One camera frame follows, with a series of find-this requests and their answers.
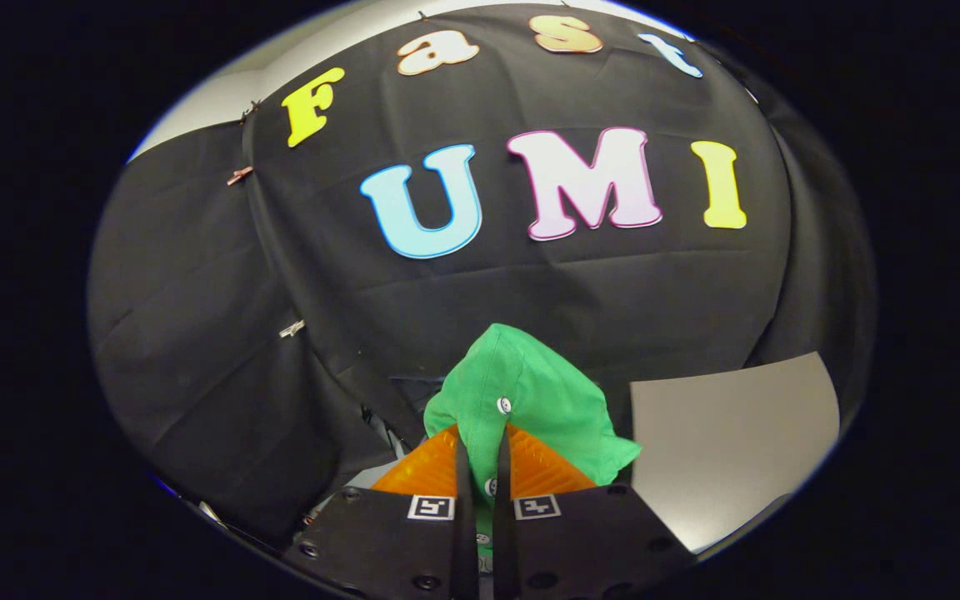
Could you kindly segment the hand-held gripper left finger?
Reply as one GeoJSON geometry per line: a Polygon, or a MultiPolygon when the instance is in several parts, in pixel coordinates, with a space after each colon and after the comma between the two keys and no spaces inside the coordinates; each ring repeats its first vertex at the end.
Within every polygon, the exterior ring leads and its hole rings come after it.
{"type": "Polygon", "coordinates": [[[347,599],[477,599],[476,534],[468,449],[451,426],[371,487],[334,493],[283,561],[347,599]]]}

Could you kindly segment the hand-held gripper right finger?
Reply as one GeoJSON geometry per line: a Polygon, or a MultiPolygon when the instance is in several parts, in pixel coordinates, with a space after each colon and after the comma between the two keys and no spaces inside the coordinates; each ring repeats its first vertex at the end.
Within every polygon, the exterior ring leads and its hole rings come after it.
{"type": "Polygon", "coordinates": [[[632,599],[696,565],[697,554],[629,485],[522,494],[540,467],[570,467],[522,460],[525,447],[543,444],[506,426],[492,508],[495,599],[632,599]]]}

